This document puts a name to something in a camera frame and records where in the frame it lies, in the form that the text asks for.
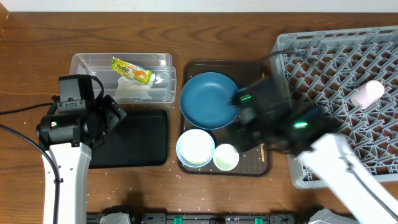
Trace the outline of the yellow green snack wrapper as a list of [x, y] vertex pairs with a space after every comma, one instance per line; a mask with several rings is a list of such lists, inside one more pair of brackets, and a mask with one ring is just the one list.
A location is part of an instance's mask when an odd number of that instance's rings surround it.
[[111, 68], [120, 74], [120, 76], [124, 78], [128, 78], [130, 80], [135, 80], [143, 84], [148, 84], [152, 72], [150, 70], [145, 70], [144, 68], [134, 65], [129, 62], [125, 62], [120, 60], [119, 58], [113, 57]]

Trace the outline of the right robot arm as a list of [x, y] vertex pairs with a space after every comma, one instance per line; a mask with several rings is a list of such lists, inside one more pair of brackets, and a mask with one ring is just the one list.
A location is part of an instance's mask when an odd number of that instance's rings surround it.
[[230, 128], [238, 149], [264, 143], [289, 154], [324, 181], [360, 223], [397, 223], [397, 200], [367, 171], [336, 124], [320, 108], [293, 109], [273, 78], [236, 90], [225, 101], [238, 109], [240, 124]]

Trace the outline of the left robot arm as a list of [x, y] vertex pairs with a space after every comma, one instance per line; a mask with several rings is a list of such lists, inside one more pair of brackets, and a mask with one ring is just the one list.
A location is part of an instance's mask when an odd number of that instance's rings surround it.
[[126, 117], [109, 95], [94, 93], [96, 76], [58, 79], [60, 96], [36, 128], [45, 170], [44, 223], [86, 223], [92, 150]]

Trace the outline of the white paper napkin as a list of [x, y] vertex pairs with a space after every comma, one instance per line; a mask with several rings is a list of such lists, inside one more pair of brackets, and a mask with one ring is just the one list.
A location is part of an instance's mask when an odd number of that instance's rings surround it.
[[148, 91], [152, 88], [155, 77], [152, 77], [147, 84], [138, 82], [137, 80], [130, 80], [125, 77], [118, 79], [118, 87], [114, 92], [114, 99], [151, 99]]

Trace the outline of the pink plastic cup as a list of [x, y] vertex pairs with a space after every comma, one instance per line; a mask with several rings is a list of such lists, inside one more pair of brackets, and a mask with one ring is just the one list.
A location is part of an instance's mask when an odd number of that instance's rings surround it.
[[351, 97], [351, 102], [354, 106], [361, 106], [362, 110], [369, 108], [384, 94], [384, 85], [375, 80], [371, 80], [361, 85], [354, 95]]

